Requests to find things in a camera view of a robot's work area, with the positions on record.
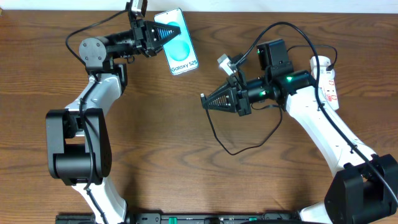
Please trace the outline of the blue Galaxy smartphone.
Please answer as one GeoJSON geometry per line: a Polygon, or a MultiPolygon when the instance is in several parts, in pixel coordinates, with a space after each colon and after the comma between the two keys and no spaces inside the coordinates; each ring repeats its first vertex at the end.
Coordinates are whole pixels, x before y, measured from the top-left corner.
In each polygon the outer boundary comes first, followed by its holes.
{"type": "Polygon", "coordinates": [[[180,75],[198,68],[199,63],[190,38],[183,12],[180,8],[161,12],[154,16],[156,22],[178,26],[181,34],[164,45],[164,53],[172,75],[180,75]]]}

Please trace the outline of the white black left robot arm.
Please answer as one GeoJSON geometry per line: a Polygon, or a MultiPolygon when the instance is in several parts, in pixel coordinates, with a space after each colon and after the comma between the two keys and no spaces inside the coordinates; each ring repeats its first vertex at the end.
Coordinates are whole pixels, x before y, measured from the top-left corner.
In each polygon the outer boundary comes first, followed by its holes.
{"type": "Polygon", "coordinates": [[[90,37],[79,46],[88,84],[64,109],[45,117],[50,175],[71,186],[86,200],[91,215],[57,215],[56,223],[134,223],[126,201],[109,174],[112,154],[105,116],[127,86],[125,58],[153,57],[180,35],[180,28],[133,19],[131,28],[107,36],[90,37]]]}

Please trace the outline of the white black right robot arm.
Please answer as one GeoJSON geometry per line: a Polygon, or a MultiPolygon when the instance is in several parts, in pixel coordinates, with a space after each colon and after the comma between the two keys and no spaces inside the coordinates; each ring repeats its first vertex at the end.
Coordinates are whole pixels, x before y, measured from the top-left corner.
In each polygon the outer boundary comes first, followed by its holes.
{"type": "Polygon", "coordinates": [[[371,223],[397,211],[397,161],[377,155],[337,115],[330,61],[313,57],[310,70],[294,70],[281,39],[257,46],[264,76],[246,80],[238,59],[223,55],[218,62],[227,81],[202,95],[205,110],[251,113],[253,105],[272,100],[293,117],[325,158],[333,181],[322,202],[298,211],[304,223],[371,223]]]}

